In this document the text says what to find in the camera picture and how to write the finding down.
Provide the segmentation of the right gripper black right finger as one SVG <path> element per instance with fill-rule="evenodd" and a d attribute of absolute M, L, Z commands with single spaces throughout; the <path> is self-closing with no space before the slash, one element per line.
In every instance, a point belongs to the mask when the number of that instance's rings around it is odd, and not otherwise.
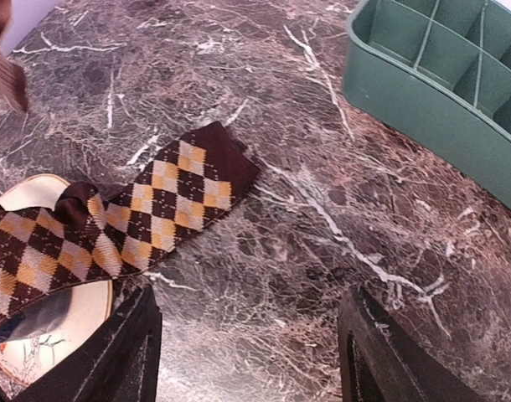
<path fill-rule="evenodd" d="M 363 288 L 338 313 L 343 401 L 483 401 L 403 330 Z"/>

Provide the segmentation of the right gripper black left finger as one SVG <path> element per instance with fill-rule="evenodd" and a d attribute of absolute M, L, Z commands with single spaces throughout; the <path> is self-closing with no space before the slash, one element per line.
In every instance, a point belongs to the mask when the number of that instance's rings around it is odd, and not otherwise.
<path fill-rule="evenodd" d="M 150 286 L 137 288 L 72 354 L 16 401 L 154 401 L 162 314 Z"/>

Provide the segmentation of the brown argyle sock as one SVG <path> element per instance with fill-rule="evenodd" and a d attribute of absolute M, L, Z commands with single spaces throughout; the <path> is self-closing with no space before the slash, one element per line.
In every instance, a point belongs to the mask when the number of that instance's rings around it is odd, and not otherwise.
<path fill-rule="evenodd" d="M 170 142 L 109 199 L 77 182 L 52 208 L 0 205 L 0 327 L 58 291 L 151 269 L 227 214 L 258 172 L 213 122 Z"/>

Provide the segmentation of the tan brown sock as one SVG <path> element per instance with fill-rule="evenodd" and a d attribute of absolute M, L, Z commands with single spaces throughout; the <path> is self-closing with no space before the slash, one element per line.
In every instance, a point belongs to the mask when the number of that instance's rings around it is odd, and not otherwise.
<path fill-rule="evenodd" d="M 12 2 L 0 0 L 0 38 L 7 27 Z M 14 110 L 28 112 L 26 76 L 19 65 L 8 60 L 0 51 L 0 99 L 4 99 Z"/>

